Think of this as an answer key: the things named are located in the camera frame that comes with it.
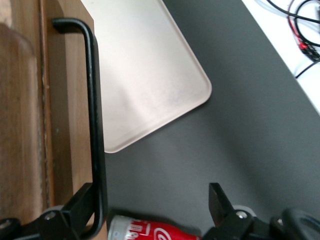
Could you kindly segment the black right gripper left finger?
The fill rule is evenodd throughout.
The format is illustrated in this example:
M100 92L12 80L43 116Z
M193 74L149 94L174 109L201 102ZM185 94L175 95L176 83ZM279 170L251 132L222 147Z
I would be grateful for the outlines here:
M61 209L44 212L25 226L25 240L89 240L87 223L94 214L92 184L84 184Z

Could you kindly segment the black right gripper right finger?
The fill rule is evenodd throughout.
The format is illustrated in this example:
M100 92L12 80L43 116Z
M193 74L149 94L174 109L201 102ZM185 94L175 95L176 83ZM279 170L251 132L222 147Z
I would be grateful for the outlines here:
M246 229L253 223L251 214L235 210L219 183L210 183L208 207L216 228Z

